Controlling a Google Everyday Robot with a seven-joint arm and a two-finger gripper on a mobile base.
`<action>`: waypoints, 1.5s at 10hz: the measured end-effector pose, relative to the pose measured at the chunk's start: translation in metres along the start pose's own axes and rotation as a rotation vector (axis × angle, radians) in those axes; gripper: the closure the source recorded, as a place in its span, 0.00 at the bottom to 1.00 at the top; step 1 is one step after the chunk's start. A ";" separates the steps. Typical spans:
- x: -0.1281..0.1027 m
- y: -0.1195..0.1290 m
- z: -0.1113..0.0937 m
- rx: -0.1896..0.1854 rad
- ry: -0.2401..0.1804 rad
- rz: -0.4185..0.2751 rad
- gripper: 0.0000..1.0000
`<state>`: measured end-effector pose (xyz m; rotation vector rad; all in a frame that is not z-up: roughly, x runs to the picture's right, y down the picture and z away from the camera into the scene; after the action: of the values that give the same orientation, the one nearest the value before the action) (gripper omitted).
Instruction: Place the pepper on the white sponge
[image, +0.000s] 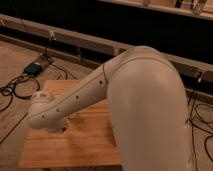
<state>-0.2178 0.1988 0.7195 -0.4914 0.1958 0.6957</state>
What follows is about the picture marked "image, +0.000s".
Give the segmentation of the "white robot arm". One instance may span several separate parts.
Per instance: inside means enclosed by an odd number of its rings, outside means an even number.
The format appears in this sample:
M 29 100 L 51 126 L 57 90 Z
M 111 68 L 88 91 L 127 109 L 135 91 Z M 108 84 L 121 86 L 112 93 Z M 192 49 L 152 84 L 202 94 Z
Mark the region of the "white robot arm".
M 183 81 L 158 50 L 135 46 L 99 66 L 59 97 L 32 95 L 33 129 L 106 100 L 123 171 L 194 171 Z

